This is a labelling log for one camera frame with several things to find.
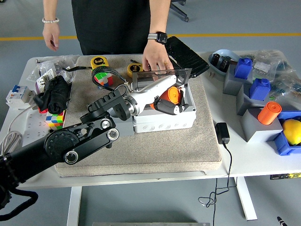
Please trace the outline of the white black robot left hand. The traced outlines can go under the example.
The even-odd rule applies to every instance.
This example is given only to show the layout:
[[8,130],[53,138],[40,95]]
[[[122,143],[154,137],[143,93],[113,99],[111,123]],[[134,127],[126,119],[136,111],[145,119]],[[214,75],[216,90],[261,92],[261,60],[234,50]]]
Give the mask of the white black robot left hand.
[[158,79],[152,84],[144,87],[139,92],[130,93],[127,97],[125,97],[125,101],[130,104],[130,114],[132,116],[139,115],[147,104],[154,104],[154,108],[157,111],[169,115],[178,115],[184,112],[189,107],[188,104],[175,105],[160,97],[168,88],[175,85],[176,82],[176,75],[170,75]]

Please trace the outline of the person's left hand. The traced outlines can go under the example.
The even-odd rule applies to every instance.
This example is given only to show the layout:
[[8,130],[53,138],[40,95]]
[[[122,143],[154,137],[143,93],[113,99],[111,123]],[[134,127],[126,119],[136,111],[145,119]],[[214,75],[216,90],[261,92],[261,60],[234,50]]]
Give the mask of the person's left hand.
[[174,68],[165,46],[155,40],[147,41],[143,52],[142,65],[144,71],[170,70]]

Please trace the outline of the person's right hand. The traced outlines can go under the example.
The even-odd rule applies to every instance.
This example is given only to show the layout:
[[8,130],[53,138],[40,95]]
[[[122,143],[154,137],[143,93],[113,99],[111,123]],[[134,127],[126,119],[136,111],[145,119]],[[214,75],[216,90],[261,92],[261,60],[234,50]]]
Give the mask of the person's right hand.
[[57,51],[59,49],[60,35],[60,28],[58,23],[45,23],[42,34],[46,46],[52,51]]

